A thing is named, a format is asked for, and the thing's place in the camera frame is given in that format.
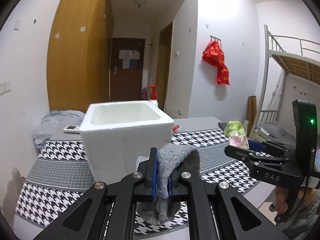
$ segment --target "ceiling light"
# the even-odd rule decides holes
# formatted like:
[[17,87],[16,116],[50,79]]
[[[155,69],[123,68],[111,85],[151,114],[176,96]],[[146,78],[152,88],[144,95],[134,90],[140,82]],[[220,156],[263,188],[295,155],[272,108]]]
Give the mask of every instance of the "ceiling light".
[[133,0],[133,2],[140,8],[141,5],[145,5],[147,3],[147,0]]

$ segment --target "hook rack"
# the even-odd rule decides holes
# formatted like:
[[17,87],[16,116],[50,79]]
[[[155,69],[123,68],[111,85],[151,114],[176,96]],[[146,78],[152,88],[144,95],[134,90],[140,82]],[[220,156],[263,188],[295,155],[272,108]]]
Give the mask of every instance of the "hook rack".
[[219,38],[217,38],[215,36],[211,36],[211,35],[210,35],[210,38],[211,38],[210,41],[212,41],[212,39],[216,40],[218,42],[218,44],[220,45],[220,49],[222,49],[221,39],[219,39]]

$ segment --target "person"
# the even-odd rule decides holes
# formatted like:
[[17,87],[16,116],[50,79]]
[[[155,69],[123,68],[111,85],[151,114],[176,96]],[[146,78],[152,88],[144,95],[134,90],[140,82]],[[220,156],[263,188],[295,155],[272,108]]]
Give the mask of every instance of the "person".
[[[298,193],[296,203],[300,202],[303,197],[305,187],[302,187]],[[276,187],[275,190],[275,209],[278,214],[283,214],[288,209],[286,198],[288,190]],[[320,190],[307,188],[305,197],[299,206],[297,212],[282,223],[276,226],[286,234],[290,239],[302,240],[313,227],[320,214]]]

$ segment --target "power outlet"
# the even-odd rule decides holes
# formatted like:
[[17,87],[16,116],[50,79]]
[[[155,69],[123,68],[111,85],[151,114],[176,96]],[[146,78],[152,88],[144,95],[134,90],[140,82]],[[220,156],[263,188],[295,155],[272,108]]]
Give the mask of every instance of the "power outlet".
[[9,91],[11,91],[11,81],[6,81],[6,82],[4,83],[4,91],[5,91],[6,93],[8,93]]
[[0,83],[0,95],[4,94],[5,90],[4,90],[4,83]]

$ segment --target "white bottle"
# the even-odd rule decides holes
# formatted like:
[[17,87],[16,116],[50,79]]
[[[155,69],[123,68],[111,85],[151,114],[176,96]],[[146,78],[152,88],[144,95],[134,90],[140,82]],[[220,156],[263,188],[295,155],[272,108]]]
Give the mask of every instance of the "white bottle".
[[157,101],[156,86],[153,85],[148,87],[152,89],[152,92],[150,93],[150,96],[149,96],[149,101],[153,103],[156,107],[159,107],[158,101]]

